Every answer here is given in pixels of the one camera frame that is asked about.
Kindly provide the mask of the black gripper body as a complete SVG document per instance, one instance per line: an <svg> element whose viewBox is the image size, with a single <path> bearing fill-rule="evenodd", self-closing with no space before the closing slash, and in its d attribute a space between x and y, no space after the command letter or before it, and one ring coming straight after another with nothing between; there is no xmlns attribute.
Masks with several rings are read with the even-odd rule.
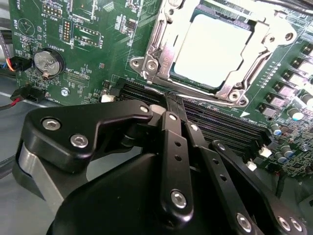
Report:
<svg viewBox="0 0 313 235"><path fill-rule="evenodd" d="M208 172L190 168L194 214L178 225L160 203L161 159L136 156L72 192L59 207L49 235L242 235L225 212Z"/></svg>

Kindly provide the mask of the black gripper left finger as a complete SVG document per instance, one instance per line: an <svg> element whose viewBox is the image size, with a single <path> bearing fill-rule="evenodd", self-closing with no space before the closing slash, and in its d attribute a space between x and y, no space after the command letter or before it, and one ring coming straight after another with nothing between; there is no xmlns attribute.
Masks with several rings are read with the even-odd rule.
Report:
<svg viewBox="0 0 313 235"><path fill-rule="evenodd" d="M43 198L56 215L76 189L146 154L161 159L160 203L172 222L193 216L185 126L175 100L166 106L124 100L41 108L22 128L16 166L19 184Z"/></svg>

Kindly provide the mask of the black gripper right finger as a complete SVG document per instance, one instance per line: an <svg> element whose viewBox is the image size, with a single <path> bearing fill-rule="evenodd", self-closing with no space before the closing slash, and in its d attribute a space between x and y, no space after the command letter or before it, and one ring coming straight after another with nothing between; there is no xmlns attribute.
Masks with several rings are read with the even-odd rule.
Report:
<svg viewBox="0 0 313 235"><path fill-rule="evenodd" d="M187 119L183 100L175 96L178 115L184 121L191 149L200 169L208 173L222 212L228 235L306 235L300 217L278 197L220 140L207 143L198 126Z"/></svg>

